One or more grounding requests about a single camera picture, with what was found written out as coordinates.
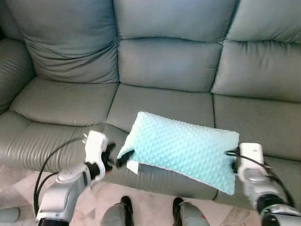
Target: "tiled floor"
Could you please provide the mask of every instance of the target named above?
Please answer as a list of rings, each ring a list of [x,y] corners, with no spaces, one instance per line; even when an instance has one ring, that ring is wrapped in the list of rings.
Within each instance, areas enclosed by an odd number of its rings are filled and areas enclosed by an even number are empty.
[[[0,209],[18,206],[20,217],[13,224],[0,226],[35,225],[32,213],[32,193],[38,173],[0,165]],[[54,178],[45,184],[49,187]],[[172,226],[173,196],[154,194],[104,182],[93,182],[80,196],[71,226],[99,226],[105,211],[124,195],[131,197],[136,226]],[[259,226],[254,211],[217,204],[212,201],[190,200],[199,207],[211,226]]]

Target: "sofa armrest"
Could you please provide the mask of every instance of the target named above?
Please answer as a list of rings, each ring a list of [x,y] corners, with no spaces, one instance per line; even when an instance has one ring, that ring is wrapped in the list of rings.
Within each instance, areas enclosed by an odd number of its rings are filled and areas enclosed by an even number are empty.
[[[9,108],[17,94],[34,76],[26,46],[15,40],[0,40],[0,114]]]

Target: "gray leather sofa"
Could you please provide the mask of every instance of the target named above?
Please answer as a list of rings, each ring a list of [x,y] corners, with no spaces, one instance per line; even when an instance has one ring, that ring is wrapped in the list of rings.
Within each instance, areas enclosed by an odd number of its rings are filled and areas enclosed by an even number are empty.
[[[39,170],[90,129],[116,142],[139,111],[263,145],[301,209],[300,0],[0,0],[0,163]],[[83,162],[71,144],[47,169]],[[143,166],[106,181],[249,207]]]

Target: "pillow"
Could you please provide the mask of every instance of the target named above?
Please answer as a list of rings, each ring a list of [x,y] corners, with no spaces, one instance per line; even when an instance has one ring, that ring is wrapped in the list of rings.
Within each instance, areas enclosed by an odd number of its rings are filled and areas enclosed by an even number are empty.
[[[172,170],[234,194],[234,157],[225,151],[238,145],[237,132],[193,125],[139,112],[118,159],[135,150],[130,160]]]

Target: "white tag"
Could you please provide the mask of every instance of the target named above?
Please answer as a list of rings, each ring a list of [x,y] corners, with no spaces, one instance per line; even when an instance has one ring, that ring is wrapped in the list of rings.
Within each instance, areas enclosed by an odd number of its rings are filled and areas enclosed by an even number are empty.
[[[138,175],[139,162],[138,161],[127,161],[127,168]]]

